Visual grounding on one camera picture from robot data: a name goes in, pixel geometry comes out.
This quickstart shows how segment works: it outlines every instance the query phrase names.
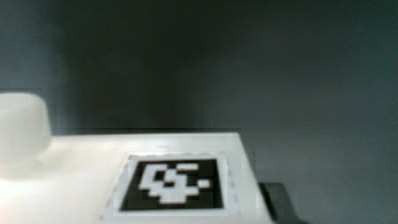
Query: white cup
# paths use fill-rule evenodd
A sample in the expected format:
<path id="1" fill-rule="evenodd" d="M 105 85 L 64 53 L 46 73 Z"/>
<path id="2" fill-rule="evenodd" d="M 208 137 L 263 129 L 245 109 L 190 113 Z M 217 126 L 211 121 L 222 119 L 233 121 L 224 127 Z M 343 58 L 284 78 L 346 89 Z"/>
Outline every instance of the white cup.
<path id="1" fill-rule="evenodd" d="M 0 94 L 0 175 L 32 172 L 51 141 L 46 103 L 27 93 Z"/>

